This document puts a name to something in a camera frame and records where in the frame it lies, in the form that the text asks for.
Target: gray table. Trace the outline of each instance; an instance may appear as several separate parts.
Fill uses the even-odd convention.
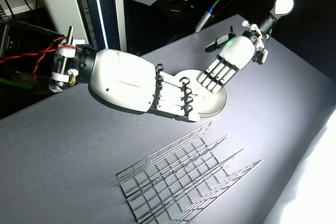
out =
[[[144,56],[165,71],[203,70],[203,48],[231,17]],[[194,223],[261,223],[335,104],[335,84],[271,39],[267,62],[250,63],[226,86],[219,115],[185,123],[110,109],[77,85],[0,121],[0,223],[133,223],[115,174],[209,120],[206,140],[228,134],[225,153],[264,162]]]

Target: metal wire dish rack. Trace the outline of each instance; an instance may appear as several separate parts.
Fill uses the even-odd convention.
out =
[[[226,137],[207,145],[211,122],[116,174],[138,224],[189,223],[262,160],[228,175],[212,153]]]

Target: dish rack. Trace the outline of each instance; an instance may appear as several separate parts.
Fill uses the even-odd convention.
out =
[[[189,223],[262,160],[228,175],[202,137],[211,122],[116,174],[138,224]]]

